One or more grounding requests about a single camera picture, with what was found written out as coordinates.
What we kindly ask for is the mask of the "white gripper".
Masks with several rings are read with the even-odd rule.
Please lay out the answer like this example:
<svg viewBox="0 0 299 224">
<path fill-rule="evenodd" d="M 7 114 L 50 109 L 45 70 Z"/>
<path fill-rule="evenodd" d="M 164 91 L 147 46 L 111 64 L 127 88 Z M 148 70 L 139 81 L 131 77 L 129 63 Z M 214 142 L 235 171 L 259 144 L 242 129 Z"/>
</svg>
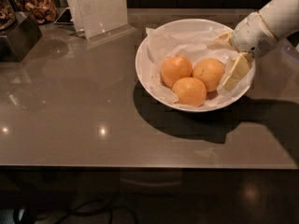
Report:
<svg viewBox="0 0 299 224">
<path fill-rule="evenodd" d="M 211 39 L 206 45 L 209 49 L 242 52 L 228 60 L 217 92 L 223 96 L 237 96 L 248 88 L 254 77 L 253 57 L 263 57 L 277 44 L 278 39 L 259 12 L 250 13 L 234 31 L 226 31 Z"/>
</svg>

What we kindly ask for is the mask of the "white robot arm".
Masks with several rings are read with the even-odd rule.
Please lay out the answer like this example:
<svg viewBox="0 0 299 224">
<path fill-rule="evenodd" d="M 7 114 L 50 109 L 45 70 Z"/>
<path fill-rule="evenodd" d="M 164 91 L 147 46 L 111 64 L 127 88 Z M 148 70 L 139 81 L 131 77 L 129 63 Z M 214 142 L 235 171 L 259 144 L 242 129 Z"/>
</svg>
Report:
<svg viewBox="0 0 299 224">
<path fill-rule="evenodd" d="M 237 52 L 230 58 L 218 93 L 233 96 L 249 86 L 247 75 L 256 58 L 263 57 L 278 46 L 278 41 L 295 32 L 299 26 L 299 0 L 271 0 L 259 11 L 250 13 L 233 31 L 214 37 L 209 49 Z"/>
</svg>

